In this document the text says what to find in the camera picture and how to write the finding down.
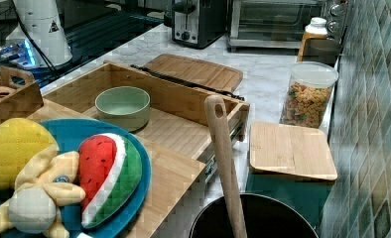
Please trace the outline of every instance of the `kitchen counter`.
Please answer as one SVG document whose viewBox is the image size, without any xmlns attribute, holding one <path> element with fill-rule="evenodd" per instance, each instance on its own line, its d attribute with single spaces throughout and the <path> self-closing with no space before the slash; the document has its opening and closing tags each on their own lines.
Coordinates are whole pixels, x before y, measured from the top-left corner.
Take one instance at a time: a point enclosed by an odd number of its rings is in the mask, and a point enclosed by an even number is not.
<svg viewBox="0 0 391 238">
<path fill-rule="evenodd" d="M 290 79 L 290 67 L 296 60 L 294 50 L 272 49 L 241 49 L 231 53 L 226 48 L 226 36 L 204 50 L 190 49 L 171 40 L 171 29 L 163 24 L 121 47 L 91 61 L 70 74 L 42 88 L 45 93 L 66 83 L 83 72 L 88 72 L 102 65 L 105 60 L 125 64 L 144 65 L 160 54 L 173 54 L 199 60 L 207 60 L 234 67 L 243 72 L 243 79 L 234 91 L 245 97 L 251 104 L 248 120 L 260 120 L 278 123 Z M 322 130 L 327 130 L 328 115 L 326 114 Z M 248 173 L 247 153 L 248 138 L 237 142 L 233 147 L 234 160 L 237 169 L 240 190 L 245 189 Z M 204 205 L 222 196 L 218 175 L 213 177 L 206 187 Z"/>
</svg>

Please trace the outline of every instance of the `blue plate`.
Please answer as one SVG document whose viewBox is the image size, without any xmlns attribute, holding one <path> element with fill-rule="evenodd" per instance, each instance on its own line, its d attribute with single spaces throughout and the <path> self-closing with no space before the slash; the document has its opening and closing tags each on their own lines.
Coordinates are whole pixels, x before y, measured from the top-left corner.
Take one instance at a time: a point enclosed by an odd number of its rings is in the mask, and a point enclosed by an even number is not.
<svg viewBox="0 0 391 238">
<path fill-rule="evenodd" d="M 79 145 L 86 138 L 101 134 L 114 133 L 128 139 L 137 148 L 142 158 L 142 178 L 129 197 L 127 202 L 111 217 L 91 230 L 84 230 L 81 227 L 81 207 L 79 204 L 72 204 L 62 208 L 63 224 L 69 231 L 70 237 L 77 237 L 83 232 L 92 237 L 114 237 L 120 233 L 134 218 L 137 211 L 143 204 L 149 189 L 151 179 L 151 166 L 149 156 L 141 143 L 127 131 L 100 121 L 83 119 L 60 119 L 41 123 L 54 136 L 60 146 L 60 153 L 77 151 Z M 43 237 L 40 235 L 25 234 L 12 229 L 3 234 L 3 237 Z"/>
</svg>

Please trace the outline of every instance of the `wooden lid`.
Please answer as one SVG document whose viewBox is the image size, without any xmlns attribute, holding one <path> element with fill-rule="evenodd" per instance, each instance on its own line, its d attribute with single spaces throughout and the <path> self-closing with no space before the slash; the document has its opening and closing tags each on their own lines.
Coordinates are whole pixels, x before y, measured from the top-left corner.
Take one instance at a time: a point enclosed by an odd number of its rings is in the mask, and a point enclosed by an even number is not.
<svg viewBox="0 0 391 238">
<path fill-rule="evenodd" d="M 337 179 L 337 171 L 319 129 L 255 121 L 250 133 L 250 167 L 256 174 L 289 179 Z"/>
</svg>

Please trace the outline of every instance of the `wooden cutting board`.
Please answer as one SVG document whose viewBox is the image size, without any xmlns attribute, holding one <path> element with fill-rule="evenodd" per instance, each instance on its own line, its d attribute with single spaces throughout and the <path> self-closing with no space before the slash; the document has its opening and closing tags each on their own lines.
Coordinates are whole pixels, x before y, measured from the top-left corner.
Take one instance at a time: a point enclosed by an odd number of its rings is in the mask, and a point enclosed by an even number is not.
<svg viewBox="0 0 391 238">
<path fill-rule="evenodd" d="M 242 71 L 210 61 L 162 54 L 144 67 L 161 74 L 233 92 L 242 80 Z"/>
<path fill-rule="evenodd" d="M 254 121 L 250 132 L 250 169 L 254 173 L 300 180 L 337 179 L 323 131 Z"/>
</svg>

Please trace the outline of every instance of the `plush toy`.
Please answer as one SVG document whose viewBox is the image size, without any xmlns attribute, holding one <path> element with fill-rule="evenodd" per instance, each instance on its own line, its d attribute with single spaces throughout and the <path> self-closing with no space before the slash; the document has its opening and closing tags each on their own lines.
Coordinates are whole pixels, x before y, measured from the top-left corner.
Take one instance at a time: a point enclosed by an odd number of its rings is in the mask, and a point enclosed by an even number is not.
<svg viewBox="0 0 391 238">
<path fill-rule="evenodd" d="M 117 211 L 133 193 L 142 176 L 142 162 L 131 142 L 111 133 L 87 138 L 78 152 L 79 184 L 86 193 L 81 203 L 81 225 L 93 228 Z"/>
<path fill-rule="evenodd" d="M 34 121 L 13 118 L 0 124 L 0 189 L 14 188 L 16 176 L 25 164 L 56 144 L 50 132 Z"/>
<path fill-rule="evenodd" d="M 72 184 L 78 169 L 78 153 L 57 156 L 49 145 L 26 163 L 15 180 L 13 196 L 0 205 L 0 233 L 16 227 L 47 237 L 69 237 L 62 225 L 60 206 L 84 199 L 84 190 Z"/>
</svg>

